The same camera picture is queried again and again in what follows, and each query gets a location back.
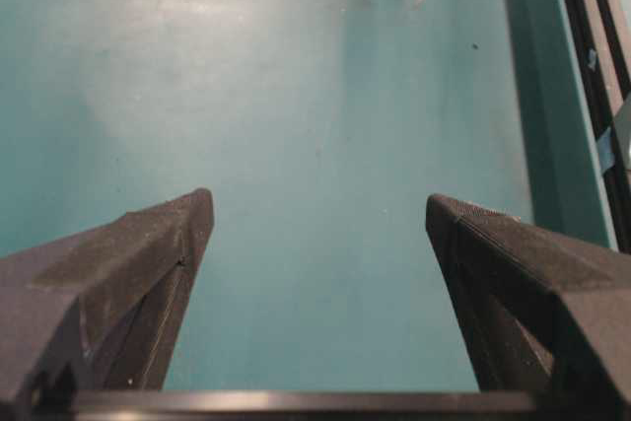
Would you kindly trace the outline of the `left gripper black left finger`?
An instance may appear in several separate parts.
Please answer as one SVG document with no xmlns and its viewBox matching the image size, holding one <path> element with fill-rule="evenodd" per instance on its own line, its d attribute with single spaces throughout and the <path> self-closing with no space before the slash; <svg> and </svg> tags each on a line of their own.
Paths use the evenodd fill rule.
<svg viewBox="0 0 631 421">
<path fill-rule="evenodd" d="M 159 389 L 214 227 L 198 188 L 1 260 L 1 402 Z"/>
</svg>

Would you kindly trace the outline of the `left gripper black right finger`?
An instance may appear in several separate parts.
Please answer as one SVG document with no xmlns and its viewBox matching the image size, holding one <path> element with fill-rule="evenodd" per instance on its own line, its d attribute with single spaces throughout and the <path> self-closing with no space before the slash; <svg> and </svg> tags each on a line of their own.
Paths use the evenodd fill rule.
<svg viewBox="0 0 631 421">
<path fill-rule="evenodd" d="M 426 204 L 479 385 L 459 406 L 626 406 L 630 257 L 442 194 Z"/>
</svg>

